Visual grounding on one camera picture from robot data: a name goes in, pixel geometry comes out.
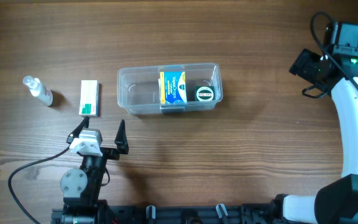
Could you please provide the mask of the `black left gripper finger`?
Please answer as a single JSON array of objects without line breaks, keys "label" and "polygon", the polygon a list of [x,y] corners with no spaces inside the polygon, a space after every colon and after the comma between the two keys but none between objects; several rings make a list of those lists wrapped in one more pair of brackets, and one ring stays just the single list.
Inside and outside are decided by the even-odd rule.
[{"label": "black left gripper finger", "polygon": [[129,148],[127,136],[126,136],[126,123],[123,119],[120,122],[119,129],[117,131],[114,143],[116,144],[117,149]]},{"label": "black left gripper finger", "polygon": [[78,138],[84,128],[88,128],[90,123],[90,117],[85,116],[82,122],[68,135],[67,143],[72,143],[75,138]]}]

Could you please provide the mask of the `white medicine box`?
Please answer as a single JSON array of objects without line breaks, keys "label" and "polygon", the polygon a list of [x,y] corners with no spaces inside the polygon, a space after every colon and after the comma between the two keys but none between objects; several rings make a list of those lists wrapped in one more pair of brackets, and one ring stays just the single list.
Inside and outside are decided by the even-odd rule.
[{"label": "white medicine box", "polygon": [[186,82],[183,78],[158,80],[160,104],[163,106],[187,103]]}]

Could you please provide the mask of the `green round-label box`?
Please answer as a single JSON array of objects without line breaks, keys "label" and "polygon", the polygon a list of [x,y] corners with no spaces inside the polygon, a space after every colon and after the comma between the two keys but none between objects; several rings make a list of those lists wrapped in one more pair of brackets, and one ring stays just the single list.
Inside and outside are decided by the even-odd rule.
[{"label": "green round-label box", "polygon": [[196,101],[212,101],[214,98],[214,86],[195,86]]}]

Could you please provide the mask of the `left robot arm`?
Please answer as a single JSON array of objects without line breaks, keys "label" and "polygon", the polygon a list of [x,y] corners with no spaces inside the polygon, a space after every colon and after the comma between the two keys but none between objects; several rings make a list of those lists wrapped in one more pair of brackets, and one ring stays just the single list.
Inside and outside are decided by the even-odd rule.
[{"label": "left robot arm", "polygon": [[68,135],[69,150],[82,157],[78,169],[65,172],[60,181],[63,209],[54,210],[52,223],[118,223],[119,219],[106,200],[99,199],[103,177],[108,174],[108,160],[118,161],[121,154],[129,153],[126,124],[122,120],[117,130],[115,148],[102,147],[100,130],[89,128],[90,118],[83,121]]}]

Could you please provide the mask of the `white green box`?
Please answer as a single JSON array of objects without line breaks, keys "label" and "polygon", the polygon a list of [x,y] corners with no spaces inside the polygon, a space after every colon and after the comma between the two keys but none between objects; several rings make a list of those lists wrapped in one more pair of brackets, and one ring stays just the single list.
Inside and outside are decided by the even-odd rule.
[{"label": "white green box", "polygon": [[80,91],[80,116],[99,116],[99,82],[82,80]]}]

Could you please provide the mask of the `blue yellow VapoDrops box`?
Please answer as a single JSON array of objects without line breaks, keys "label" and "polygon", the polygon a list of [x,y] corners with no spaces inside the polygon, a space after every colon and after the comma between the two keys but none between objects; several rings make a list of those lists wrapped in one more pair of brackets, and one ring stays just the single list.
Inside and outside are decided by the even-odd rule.
[{"label": "blue yellow VapoDrops box", "polygon": [[160,72],[158,83],[162,105],[187,102],[185,71]]}]

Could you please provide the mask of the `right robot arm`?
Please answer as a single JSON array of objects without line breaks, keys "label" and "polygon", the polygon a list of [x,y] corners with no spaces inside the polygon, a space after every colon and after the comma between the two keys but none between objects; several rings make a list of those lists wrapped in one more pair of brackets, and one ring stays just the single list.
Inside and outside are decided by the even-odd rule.
[{"label": "right robot arm", "polygon": [[289,72],[330,95],[343,147],[341,178],[312,196],[283,195],[275,216],[300,223],[358,223],[358,24],[330,22],[323,53],[303,49]]}]

